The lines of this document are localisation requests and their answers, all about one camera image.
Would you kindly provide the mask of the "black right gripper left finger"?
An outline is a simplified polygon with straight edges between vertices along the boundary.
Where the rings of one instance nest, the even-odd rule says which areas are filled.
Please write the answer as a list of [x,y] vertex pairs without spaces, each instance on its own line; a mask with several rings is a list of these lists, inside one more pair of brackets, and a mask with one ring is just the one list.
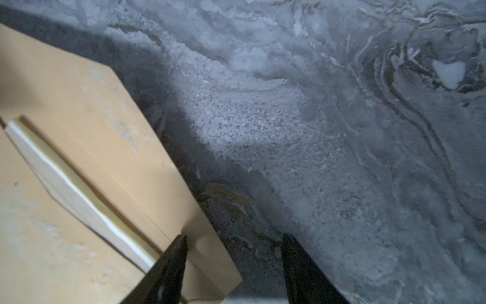
[[121,303],[179,303],[187,254],[187,236],[179,235]]

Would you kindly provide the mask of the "tan lined letter paper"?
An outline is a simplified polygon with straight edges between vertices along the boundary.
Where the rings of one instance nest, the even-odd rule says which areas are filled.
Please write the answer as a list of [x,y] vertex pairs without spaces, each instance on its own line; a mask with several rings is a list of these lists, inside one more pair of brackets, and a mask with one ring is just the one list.
[[156,251],[46,142],[19,120],[8,123],[5,133],[55,201],[145,273],[154,266],[159,257]]

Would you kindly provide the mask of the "brown manila envelope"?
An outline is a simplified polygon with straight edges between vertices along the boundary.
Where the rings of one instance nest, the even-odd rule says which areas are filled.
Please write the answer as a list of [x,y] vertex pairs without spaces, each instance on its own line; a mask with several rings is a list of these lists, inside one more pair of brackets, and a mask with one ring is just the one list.
[[5,128],[21,121],[160,256],[185,234],[182,301],[242,282],[175,164],[111,68],[1,27],[1,302],[120,303],[146,274],[52,198]]

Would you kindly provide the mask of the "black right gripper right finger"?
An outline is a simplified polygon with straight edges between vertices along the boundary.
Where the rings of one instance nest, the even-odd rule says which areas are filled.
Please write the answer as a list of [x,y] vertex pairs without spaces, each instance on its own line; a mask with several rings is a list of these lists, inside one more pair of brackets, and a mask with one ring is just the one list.
[[281,253],[289,303],[349,303],[292,234],[283,235]]

